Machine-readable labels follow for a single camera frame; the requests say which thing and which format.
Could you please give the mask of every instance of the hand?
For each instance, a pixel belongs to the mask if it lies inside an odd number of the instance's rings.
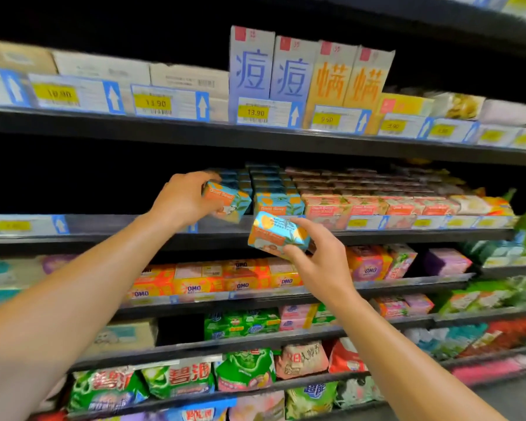
[[[149,214],[159,218],[161,224],[169,224],[177,232],[221,209],[222,201],[210,200],[201,194],[208,180],[219,182],[220,176],[207,171],[173,175],[154,201]]]
[[[347,304],[351,297],[358,297],[341,241],[324,226],[308,219],[293,218],[290,221],[306,229],[316,244],[311,258],[294,245],[284,247],[284,253],[295,264],[304,286],[333,311],[336,306]]]

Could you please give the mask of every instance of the person's left hand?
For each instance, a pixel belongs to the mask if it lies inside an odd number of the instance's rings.
[[[220,176],[207,171],[173,175],[154,201],[149,214],[159,218],[162,223],[169,221],[180,230],[221,209],[222,201],[207,199],[201,194],[208,180],[219,182]]]

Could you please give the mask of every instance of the person's right hand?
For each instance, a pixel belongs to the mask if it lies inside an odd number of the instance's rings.
[[[354,297],[354,289],[345,246],[323,225],[305,218],[290,221],[306,229],[316,244],[310,258],[294,246],[284,247],[284,253],[295,264],[304,286],[330,310]]]

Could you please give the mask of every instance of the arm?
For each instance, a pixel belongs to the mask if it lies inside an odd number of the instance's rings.
[[[352,283],[344,245],[325,227],[293,219],[316,244],[312,258],[284,252],[304,285],[332,311],[402,421],[503,421],[491,406],[381,317]]]
[[[0,306],[0,420],[26,419],[117,311],[177,231],[222,207],[201,196],[218,176],[174,175],[152,209]]]

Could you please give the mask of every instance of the supermarket aisle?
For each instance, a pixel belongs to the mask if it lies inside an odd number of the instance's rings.
[[[478,389],[477,394],[509,421],[526,421],[526,377]],[[340,421],[397,421],[393,411],[383,406],[353,414],[338,415]]]

